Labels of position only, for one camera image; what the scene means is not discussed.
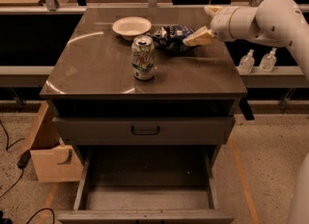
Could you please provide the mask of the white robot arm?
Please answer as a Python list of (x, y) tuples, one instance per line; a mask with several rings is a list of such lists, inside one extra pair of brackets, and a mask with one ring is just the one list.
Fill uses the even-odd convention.
[(309, 24), (294, 0), (263, 0), (256, 7), (207, 5), (204, 11), (211, 26), (185, 38), (185, 45), (246, 40), (285, 47), (309, 80)]

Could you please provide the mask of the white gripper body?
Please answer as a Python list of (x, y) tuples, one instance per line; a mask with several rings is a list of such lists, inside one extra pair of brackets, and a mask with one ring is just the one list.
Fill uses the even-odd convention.
[(238, 9), (238, 6), (221, 7), (212, 18), (211, 30), (219, 41), (232, 42), (234, 40), (230, 23), (232, 16)]

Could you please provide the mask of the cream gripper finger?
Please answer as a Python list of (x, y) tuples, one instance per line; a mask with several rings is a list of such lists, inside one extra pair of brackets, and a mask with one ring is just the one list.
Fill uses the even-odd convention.
[(193, 47), (197, 45), (206, 45), (212, 43), (214, 40), (214, 34), (211, 29), (206, 26), (201, 27), (190, 36), (183, 39), (183, 43), (186, 46)]
[(222, 6), (213, 6), (213, 5), (207, 5), (204, 7), (204, 11), (207, 15), (210, 17), (214, 17), (222, 10)]

